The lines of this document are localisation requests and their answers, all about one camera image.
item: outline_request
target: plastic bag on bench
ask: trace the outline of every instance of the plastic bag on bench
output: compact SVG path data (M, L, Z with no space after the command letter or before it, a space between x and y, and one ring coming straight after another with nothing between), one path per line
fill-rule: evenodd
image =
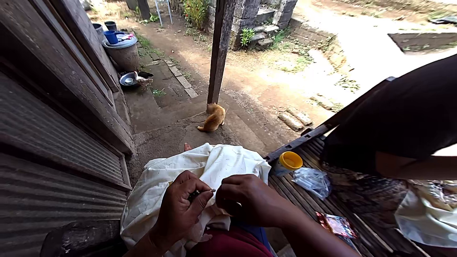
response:
M304 189L311 191L321 200L329 196L331 191L330 181L327 174L311 168L300 168L293 173L293 182Z

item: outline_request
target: white cloth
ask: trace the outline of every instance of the white cloth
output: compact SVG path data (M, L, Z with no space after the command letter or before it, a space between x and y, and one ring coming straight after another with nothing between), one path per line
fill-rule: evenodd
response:
M409 191L395 212L405 237L429 246L457 248L457 209L446 211Z
M169 182L174 181L185 170L196 174L203 182L217 190L222 179L234 174L254 174L268 183L270 168L257 152L241 146L213 146L209 143L170 158L151 160L144 166L140 179L127 199L121 216L121 237L127 247L132 248L153 227ZM184 246L192 248L197 242L208 240L202 236L209 224L229 229L230 217L217 208L215 196L216 193L190 233L175 243L165 256L184 257Z

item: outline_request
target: white chicken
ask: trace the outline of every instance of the white chicken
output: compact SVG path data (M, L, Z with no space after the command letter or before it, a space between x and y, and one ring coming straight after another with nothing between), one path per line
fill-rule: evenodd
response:
M148 85L152 83L154 80L153 79L145 79L143 77L138 76L138 72L134 71L135 73L135 80L137 81L138 84L141 86L141 91L146 91L148 89Z

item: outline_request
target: yellow lid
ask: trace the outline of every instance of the yellow lid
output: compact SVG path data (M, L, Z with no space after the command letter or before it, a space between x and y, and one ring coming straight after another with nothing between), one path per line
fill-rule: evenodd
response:
M279 162L287 169L294 171L303 166L302 158L294 152L283 152L279 156Z

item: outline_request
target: metal bowl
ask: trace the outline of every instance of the metal bowl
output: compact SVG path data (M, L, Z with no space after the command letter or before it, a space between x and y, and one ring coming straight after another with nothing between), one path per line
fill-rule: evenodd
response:
M130 73L125 74L124 76L121 77L121 79L119 80L119 83L121 83L121 85L124 85L124 86L136 85L137 81L135 79L135 73L130 72Z

